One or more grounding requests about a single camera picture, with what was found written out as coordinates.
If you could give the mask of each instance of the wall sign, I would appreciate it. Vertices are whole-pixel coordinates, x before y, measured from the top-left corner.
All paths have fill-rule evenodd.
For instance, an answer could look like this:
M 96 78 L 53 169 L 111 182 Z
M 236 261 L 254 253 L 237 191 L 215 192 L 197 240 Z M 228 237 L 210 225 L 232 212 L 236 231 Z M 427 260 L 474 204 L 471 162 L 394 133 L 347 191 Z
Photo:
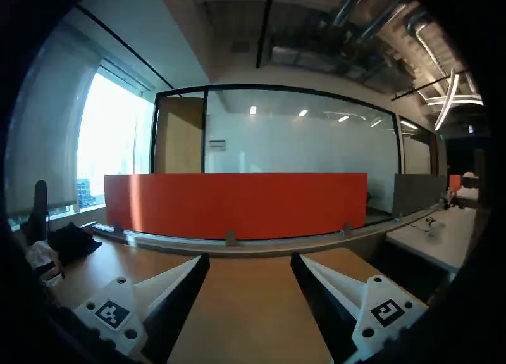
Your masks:
M 225 140 L 209 140 L 209 150 L 212 152 L 224 152 L 226 151 Z

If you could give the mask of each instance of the white desk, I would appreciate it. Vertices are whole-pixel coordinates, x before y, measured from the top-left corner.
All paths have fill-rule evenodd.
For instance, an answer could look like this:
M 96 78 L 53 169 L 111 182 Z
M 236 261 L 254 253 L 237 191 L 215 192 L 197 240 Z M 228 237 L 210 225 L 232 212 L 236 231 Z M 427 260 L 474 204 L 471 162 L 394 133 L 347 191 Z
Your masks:
M 474 228 L 476 210 L 451 207 L 436 211 L 425 218 L 393 230 L 386 240 L 420 256 L 448 272 L 457 273 L 466 258 Z M 434 237 L 429 236 L 426 218 L 432 217 L 445 226 Z

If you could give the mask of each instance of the glass wall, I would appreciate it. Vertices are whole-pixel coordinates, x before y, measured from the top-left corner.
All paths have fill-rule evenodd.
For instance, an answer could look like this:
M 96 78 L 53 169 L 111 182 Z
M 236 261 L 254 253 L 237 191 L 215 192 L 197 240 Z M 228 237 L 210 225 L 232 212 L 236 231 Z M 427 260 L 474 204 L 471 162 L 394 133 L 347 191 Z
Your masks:
M 399 170 L 395 118 L 298 92 L 209 91 L 206 173 L 367 173 L 366 223 L 390 218 Z
M 436 135 L 404 118 L 400 118 L 400 124 L 404 145 L 404 172 L 438 175 Z

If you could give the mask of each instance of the black bag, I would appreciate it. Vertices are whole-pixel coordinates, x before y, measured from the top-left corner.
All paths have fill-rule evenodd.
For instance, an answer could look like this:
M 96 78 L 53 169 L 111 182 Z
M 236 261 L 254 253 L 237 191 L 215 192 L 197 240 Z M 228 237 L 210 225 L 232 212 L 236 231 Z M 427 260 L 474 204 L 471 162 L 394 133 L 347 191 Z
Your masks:
M 102 245 L 93 239 L 92 234 L 76 227 L 72 222 L 59 230 L 50 231 L 47 243 L 58 252 L 58 259 L 62 265 L 86 257 Z

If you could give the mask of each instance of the gray partition panel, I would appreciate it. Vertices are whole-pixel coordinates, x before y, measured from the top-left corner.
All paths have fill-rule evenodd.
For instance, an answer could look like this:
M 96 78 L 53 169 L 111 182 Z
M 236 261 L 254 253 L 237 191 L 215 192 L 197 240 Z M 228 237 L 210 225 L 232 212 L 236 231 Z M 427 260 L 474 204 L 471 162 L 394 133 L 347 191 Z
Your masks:
M 442 175 L 395 174 L 393 216 L 409 215 L 439 202 L 447 178 Z

